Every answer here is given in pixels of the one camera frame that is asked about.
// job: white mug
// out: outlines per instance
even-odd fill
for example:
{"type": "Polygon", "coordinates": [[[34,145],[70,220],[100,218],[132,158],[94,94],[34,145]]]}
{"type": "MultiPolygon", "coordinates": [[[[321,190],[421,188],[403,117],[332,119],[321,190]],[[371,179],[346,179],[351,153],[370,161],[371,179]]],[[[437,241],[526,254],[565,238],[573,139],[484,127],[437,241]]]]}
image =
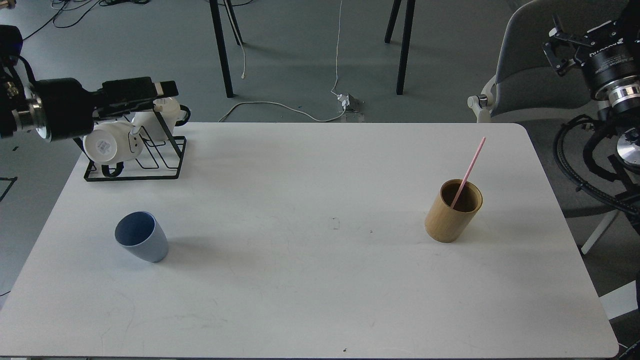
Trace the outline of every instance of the white mug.
{"type": "MultiPolygon", "coordinates": [[[[173,97],[154,100],[154,110],[162,115],[171,134],[173,134],[173,128],[178,121],[185,122],[190,116],[188,109],[185,106],[181,106],[173,97]],[[180,114],[181,111],[185,111],[186,115],[182,116],[180,114]]],[[[133,116],[133,124],[136,127],[144,127],[145,129],[141,130],[140,134],[150,137],[154,142],[167,140],[167,136],[152,110],[137,112],[133,116]]]]}
{"type": "Polygon", "coordinates": [[[103,122],[83,140],[84,152],[98,165],[114,165],[140,155],[144,143],[134,126],[126,120],[103,122]]]}

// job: small sticker on table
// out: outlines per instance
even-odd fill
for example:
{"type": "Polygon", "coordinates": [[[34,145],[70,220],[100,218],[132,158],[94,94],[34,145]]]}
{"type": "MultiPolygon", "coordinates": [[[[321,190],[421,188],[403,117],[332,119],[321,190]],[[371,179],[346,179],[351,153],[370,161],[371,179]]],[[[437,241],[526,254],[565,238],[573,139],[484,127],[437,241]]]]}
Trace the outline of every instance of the small sticker on table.
{"type": "Polygon", "coordinates": [[[111,152],[111,143],[100,140],[95,144],[95,148],[102,154],[107,155],[111,152]]]}

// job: wooden cup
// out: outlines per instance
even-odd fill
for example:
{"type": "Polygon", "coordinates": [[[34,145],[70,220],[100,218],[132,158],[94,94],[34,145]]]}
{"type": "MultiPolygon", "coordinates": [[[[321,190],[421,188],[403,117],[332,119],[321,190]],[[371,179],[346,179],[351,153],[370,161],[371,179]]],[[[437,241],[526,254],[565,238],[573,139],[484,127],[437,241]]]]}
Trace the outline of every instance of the wooden cup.
{"type": "Polygon", "coordinates": [[[461,183],[461,179],[444,183],[424,219],[427,233],[442,243],[450,243],[457,239],[482,206],[482,193],[467,181],[455,208],[451,208],[451,202],[461,183]]]}

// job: white chair leg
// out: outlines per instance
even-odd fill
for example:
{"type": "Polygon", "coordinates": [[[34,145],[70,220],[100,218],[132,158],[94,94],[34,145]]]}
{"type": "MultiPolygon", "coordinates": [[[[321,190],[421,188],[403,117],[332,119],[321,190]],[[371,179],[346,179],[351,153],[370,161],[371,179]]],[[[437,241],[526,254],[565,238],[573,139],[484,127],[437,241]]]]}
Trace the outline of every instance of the white chair leg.
{"type": "Polygon", "coordinates": [[[604,232],[609,228],[609,226],[611,226],[619,213],[619,210],[613,210],[604,215],[602,221],[598,224],[598,226],[596,226],[596,229],[587,239],[587,242],[584,243],[584,245],[580,248],[580,251],[582,251],[583,254],[586,255],[589,250],[591,250],[591,247],[602,237],[604,232]]]}
{"type": "Polygon", "coordinates": [[[638,309],[636,282],[632,281],[621,288],[602,295],[600,302],[609,320],[638,309]]]}

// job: straw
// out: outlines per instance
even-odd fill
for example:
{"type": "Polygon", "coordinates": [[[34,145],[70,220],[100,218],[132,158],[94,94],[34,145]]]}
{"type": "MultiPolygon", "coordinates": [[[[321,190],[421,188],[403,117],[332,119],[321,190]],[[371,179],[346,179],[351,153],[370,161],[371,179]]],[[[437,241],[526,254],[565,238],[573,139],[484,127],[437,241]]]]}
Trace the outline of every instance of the straw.
{"type": "Polygon", "coordinates": [[[469,174],[471,173],[471,169],[474,167],[474,164],[476,163],[476,160],[478,159],[478,154],[480,154],[480,150],[482,149],[482,145],[484,145],[484,141],[486,140],[486,137],[483,136],[482,140],[480,140],[480,145],[478,146],[478,150],[476,150],[476,154],[474,155],[473,160],[471,160],[471,164],[469,165],[469,168],[467,169],[467,173],[465,174],[465,177],[462,178],[462,182],[460,183],[460,187],[458,188],[458,192],[456,193],[456,196],[453,198],[453,201],[451,202],[451,208],[453,209],[453,207],[456,205],[456,202],[458,201],[458,197],[460,197],[460,194],[462,193],[462,189],[465,187],[465,184],[467,183],[467,179],[469,178],[469,174]]]}

